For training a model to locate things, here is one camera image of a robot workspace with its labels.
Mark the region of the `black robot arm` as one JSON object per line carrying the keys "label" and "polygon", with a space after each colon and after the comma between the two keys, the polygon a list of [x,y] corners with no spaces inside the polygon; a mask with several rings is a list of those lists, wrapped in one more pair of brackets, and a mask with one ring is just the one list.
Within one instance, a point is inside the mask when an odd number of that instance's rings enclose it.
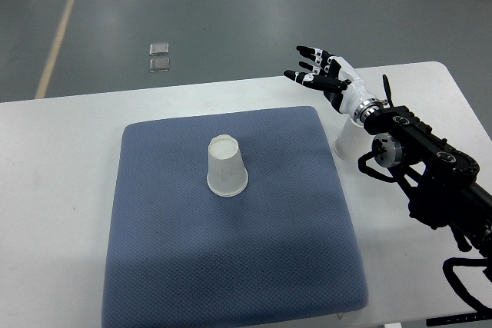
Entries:
{"label": "black robot arm", "polygon": [[433,230],[449,227],[460,251],[478,250],[479,259],[445,260],[443,272],[454,292],[489,319],[490,307],[473,297],[454,272],[455,267],[480,267],[491,277],[491,195],[476,182],[479,164],[433,135],[431,126],[405,106],[377,104],[362,118],[374,139],[357,161],[359,171],[398,184],[408,197],[410,217]]}

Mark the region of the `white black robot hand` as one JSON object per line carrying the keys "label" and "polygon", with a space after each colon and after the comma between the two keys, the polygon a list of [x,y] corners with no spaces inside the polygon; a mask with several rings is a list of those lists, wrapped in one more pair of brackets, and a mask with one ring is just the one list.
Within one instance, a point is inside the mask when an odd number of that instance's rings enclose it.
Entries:
{"label": "white black robot hand", "polygon": [[366,89],[364,79],[342,57],[309,46],[297,46],[296,50],[309,62],[300,61],[303,71],[286,70],[284,76],[306,88],[321,91],[336,112],[349,115],[356,124],[363,124],[368,114],[382,107]]}

